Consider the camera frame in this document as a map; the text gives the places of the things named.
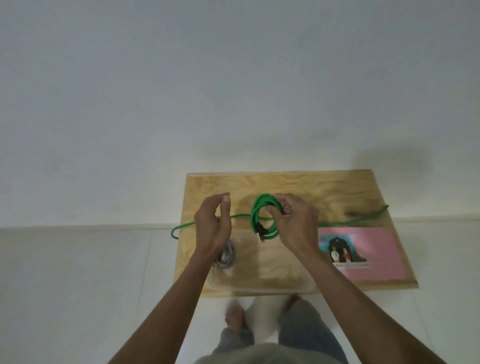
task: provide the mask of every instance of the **jeans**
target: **jeans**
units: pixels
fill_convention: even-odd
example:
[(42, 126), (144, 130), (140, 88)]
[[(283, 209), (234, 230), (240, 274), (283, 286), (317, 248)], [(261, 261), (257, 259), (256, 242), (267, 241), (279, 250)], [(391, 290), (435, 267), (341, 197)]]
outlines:
[[(343, 364), (348, 364), (337, 339), (309, 302), (297, 300), (288, 311), (280, 315), (278, 326), (279, 345), (322, 352)], [(253, 344), (253, 332), (250, 329), (242, 329), (237, 334), (226, 328), (222, 331), (220, 342), (213, 353), (242, 349)]]

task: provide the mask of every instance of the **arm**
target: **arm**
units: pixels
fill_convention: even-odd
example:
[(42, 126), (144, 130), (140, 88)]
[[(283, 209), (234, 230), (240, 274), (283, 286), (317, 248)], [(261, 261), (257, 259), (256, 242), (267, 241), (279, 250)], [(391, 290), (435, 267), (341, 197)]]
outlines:
[(195, 228), (197, 243), (188, 265), (110, 364), (175, 363), (210, 267), (230, 238), (230, 196), (206, 198), (195, 214)]
[(318, 246), (316, 208), (291, 194), (275, 197), (289, 213), (269, 208), (280, 239), (307, 268), (362, 363), (444, 363), (331, 264)]

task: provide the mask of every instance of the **foot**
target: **foot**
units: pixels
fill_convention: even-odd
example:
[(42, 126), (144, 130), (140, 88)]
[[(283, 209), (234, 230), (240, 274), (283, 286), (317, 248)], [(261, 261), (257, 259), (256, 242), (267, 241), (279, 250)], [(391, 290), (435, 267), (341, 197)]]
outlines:
[(298, 300), (301, 300), (300, 296), (298, 296), (297, 294), (291, 295), (285, 305), (285, 312), (287, 312), (290, 308), (292, 308), (293, 304)]
[(236, 333), (239, 333), (243, 328), (248, 328), (245, 320), (245, 310), (237, 300), (233, 300), (228, 305), (225, 313), (225, 322), (227, 327)]

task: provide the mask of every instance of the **coiled green cable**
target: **coiled green cable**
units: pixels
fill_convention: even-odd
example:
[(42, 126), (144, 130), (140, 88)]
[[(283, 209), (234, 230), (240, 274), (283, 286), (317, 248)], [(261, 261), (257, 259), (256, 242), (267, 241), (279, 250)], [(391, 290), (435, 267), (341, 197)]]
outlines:
[[(253, 232), (259, 233), (257, 231), (258, 229), (263, 229), (262, 233), (263, 236), (266, 240), (270, 240), (275, 238), (278, 235), (278, 230), (276, 228), (276, 223), (274, 222), (272, 226), (270, 226), (268, 229), (265, 229), (261, 224), (260, 220), (273, 220), (273, 218), (264, 218), (262, 216), (258, 216), (260, 209), (265, 206), (275, 206), (278, 208), (280, 211), (283, 212), (282, 205), (280, 202), (272, 195), (272, 194), (261, 194), (258, 196), (253, 204), (252, 207), (252, 213), (251, 214), (236, 214), (230, 216), (230, 218), (250, 218), (250, 227), (252, 228)], [(386, 210), (388, 209), (388, 205), (383, 206), (380, 210), (371, 212), (369, 214), (361, 215), (358, 216), (357, 218), (354, 218), (349, 221), (344, 221), (344, 222), (319, 222), (318, 227), (337, 227), (337, 226), (350, 226), (352, 224), (356, 224), (357, 222), (360, 221), (365, 221), (365, 220), (373, 220), (377, 217), (379, 217), (381, 214), (383, 214)], [(173, 233), (177, 230), (186, 228), (187, 226), (194, 225), (195, 221), (192, 222), (187, 222), (186, 224), (182, 224), (179, 226), (176, 226), (172, 229), (170, 232), (170, 236), (174, 239), (178, 240), (178, 237), (173, 235)]]

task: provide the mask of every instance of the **forearm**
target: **forearm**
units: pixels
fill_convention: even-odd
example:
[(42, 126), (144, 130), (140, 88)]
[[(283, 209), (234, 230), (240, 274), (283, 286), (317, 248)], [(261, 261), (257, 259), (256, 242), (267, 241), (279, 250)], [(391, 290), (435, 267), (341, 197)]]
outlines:
[(443, 363), (334, 267), (322, 252), (299, 257), (365, 364)]
[(211, 256), (194, 253), (177, 281), (110, 363), (173, 364), (212, 262)]

